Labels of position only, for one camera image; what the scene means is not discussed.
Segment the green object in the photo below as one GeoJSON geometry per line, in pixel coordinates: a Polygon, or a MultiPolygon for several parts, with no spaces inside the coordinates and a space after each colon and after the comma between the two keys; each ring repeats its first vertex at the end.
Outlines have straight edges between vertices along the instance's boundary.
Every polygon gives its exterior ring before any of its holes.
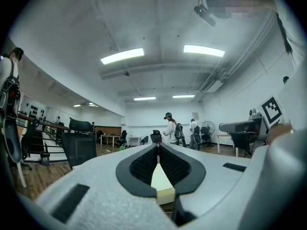
{"type": "Polygon", "coordinates": [[[122,145],[120,146],[119,150],[122,151],[122,150],[125,150],[126,149],[126,146],[125,145],[122,145]]]}

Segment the hand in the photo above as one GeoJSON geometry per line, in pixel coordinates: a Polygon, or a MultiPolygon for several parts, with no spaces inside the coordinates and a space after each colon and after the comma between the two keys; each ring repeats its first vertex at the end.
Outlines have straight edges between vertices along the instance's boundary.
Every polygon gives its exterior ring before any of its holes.
{"type": "Polygon", "coordinates": [[[292,125],[290,123],[287,124],[277,124],[273,126],[266,138],[266,142],[268,145],[272,144],[272,142],[279,136],[290,133],[292,130],[292,125]]]}

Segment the woman with long hair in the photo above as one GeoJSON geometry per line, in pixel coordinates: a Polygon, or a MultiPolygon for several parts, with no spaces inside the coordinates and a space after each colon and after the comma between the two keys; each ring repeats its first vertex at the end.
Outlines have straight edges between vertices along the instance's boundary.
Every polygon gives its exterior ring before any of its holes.
{"type": "Polygon", "coordinates": [[[177,121],[173,119],[171,113],[166,113],[164,119],[168,120],[166,131],[163,132],[165,136],[169,136],[169,143],[179,145],[179,140],[175,136],[177,121]]]}

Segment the brown partition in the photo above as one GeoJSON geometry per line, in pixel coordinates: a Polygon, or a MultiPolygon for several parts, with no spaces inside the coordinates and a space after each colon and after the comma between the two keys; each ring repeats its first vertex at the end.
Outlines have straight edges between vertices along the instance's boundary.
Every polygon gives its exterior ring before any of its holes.
{"type": "Polygon", "coordinates": [[[96,126],[95,132],[97,133],[98,130],[101,130],[106,135],[115,134],[116,136],[121,137],[121,127],[96,126]]]}

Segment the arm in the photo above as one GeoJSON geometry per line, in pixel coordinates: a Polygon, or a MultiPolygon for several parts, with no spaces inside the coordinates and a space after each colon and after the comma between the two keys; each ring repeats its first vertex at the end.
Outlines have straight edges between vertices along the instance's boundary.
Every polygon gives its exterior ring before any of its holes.
{"type": "Polygon", "coordinates": [[[168,136],[172,131],[172,122],[168,122],[166,131],[163,132],[164,135],[168,136]]]}

